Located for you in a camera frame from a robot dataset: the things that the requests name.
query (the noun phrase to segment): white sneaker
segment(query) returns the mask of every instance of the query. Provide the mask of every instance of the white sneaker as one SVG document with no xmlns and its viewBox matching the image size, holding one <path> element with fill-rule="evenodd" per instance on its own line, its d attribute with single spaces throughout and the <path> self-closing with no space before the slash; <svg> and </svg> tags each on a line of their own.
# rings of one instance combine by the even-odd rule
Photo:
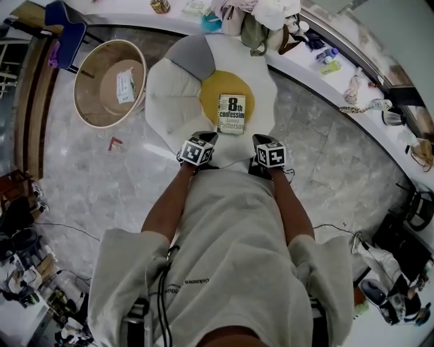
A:
<svg viewBox="0 0 434 347">
<path fill-rule="evenodd" d="M 359 251 L 357 250 L 359 248 L 359 245 L 361 243 L 361 232 L 356 232 L 354 234 L 354 239 L 353 239 L 353 246 L 351 248 L 351 254 L 356 254 L 359 253 Z"/>
<path fill-rule="evenodd" d="M 32 189 L 33 189 L 33 194 L 35 194 L 37 199 L 40 199 L 41 197 L 43 197 L 42 189 L 38 185 L 38 183 L 36 183 L 36 181 L 32 181 Z"/>
<path fill-rule="evenodd" d="M 50 210 L 50 208 L 48 207 L 48 205 L 46 203 L 44 203 L 43 201 L 39 201 L 39 200 L 36 202 L 36 208 L 40 212 L 46 212 L 46 211 Z"/>
</svg>

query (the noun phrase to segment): round basket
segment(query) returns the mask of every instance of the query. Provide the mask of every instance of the round basket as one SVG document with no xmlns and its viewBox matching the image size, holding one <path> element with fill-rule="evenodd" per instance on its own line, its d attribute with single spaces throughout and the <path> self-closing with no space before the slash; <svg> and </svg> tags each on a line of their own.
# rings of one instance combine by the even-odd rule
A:
<svg viewBox="0 0 434 347">
<path fill-rule="evenodd" d="M 117 74 L 132 70 L 134 101 L 117 100 Z M 142 52 L 126 40 L 99 45 L 84 60 L 75 77 L 74 105 L 91 127 L 112 127 L 144 107 L 146 61 Z"/>
</svg>

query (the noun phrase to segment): book cover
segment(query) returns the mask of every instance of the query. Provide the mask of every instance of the book cover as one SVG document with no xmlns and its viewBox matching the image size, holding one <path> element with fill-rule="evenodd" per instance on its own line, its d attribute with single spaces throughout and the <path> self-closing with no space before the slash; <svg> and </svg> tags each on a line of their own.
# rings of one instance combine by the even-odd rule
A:
<svg viewBox="0 0 434 347">
<path fill-rule="evenodd" d="M 217 131 L 241 135 L 244 132 L 245 96 L 221 94 L 218 101 Z"/>
</svg>

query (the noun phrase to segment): white t-shirt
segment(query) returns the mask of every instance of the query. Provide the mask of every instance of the white t-shirt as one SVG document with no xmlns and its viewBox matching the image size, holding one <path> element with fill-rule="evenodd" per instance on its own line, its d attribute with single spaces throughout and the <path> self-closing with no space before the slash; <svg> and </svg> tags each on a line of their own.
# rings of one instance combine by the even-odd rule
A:
<svg viewBox="0 0 434 347">
<path fill-rule="evenodd" d="M 174 346 L 196 346 L 205 334 L 238 325 L 269 346 L 311 347 L 309 295 L 327 312 L 330 343 L 343 343 L 354 302 L 348 246 L 340 237 L 318 245 L 303 235 L 287 247 L 272 182 L 236 171 L 199 172 L 178 229 L 180 249 L 165 280 Z M 157 274 L 169 246 L 152 231 L 104 234 L 89 305 L 101 346 L 125 345 L 122 318 L 139 297 L 149 298 L 154 342 L 161 338 Z"/>
</svg>

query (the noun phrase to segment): red object on floor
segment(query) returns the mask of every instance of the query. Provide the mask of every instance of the red object on floor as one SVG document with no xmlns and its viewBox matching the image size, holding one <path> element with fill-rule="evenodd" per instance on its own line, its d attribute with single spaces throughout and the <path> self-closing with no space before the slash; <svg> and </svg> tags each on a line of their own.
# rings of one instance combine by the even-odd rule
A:
<svg viewBox="0 0 434 347">
<path fill-rule="evenodd" d="M 117 139 L 116 137 L 112 136 L 111 140 L 110 140 L 110 146 L 108 146 L 108 151 L 110 152 L 111 149 L 113 148 L 113 144 L 118 143 L 118 144 L 123 144 L 123 142 L 120 139 Z"/>
</svg>

